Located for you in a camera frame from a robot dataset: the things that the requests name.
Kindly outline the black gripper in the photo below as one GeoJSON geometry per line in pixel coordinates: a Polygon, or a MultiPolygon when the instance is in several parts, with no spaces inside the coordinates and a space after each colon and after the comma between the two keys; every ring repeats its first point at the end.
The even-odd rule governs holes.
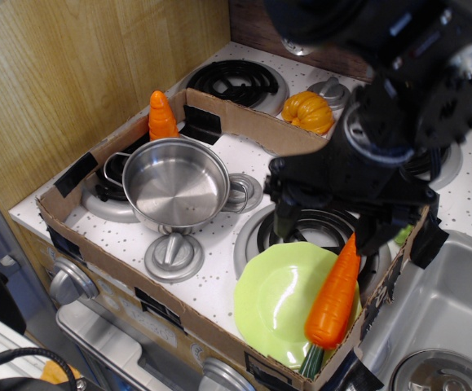
{"type": "Polygon", "coordinates": [[[271,160],[264,191],[276,205],[273,231],[287,239],[303,209],[335,204],[360,214],[356,250],[371,256],[416,220],[420,207],[439,198],[426,182],[404,172],[412,154],[410,147],[376,147],[359,106],[346,108],[324,147],[271,160]]]}

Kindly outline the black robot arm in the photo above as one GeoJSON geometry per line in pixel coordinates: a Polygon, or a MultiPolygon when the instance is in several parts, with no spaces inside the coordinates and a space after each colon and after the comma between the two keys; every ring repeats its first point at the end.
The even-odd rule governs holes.
{"type": "Polygon", "coordinates": [[[358,55],[373,79],[355,88],[329,142],[270,163],[274,231],[305,209],[357,213],[356,247],[375,252],[419,221],[438,196],[408,174],[418,152],[438,154],[472,130],[472,1],[268,1],[288,43],[358,55]]]}

